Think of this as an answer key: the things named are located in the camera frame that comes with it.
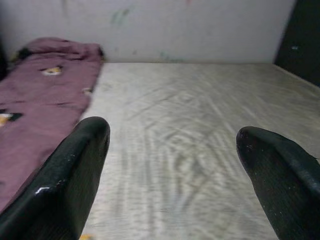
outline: dark door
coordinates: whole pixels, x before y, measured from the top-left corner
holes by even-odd
[[[320,0],[298,0],[275,64],[320,87]]]

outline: bed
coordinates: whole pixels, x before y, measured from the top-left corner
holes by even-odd
[[[107,63],[82,118],[112,125],[84,233],[275,240],[237,156],[257,126],[320,155],[320,90],[272,64]]]

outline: folded blanket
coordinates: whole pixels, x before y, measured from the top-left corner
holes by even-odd
[[[52,37],[19,51],[0,82],[0,211],[88,107],[102,57],[98,44]]]

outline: purple blanket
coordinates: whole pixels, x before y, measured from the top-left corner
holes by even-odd
[[[0,212],[72,131],[102,66],[97,44],[39,38],[24,50],[0,82]]]

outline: bare mattress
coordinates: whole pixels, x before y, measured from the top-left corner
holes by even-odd
[[[276,240],[236,151],[244,126],[320,157],[320,89],[272,64],[107,63],[84,117],[111,126],[84,233]]]

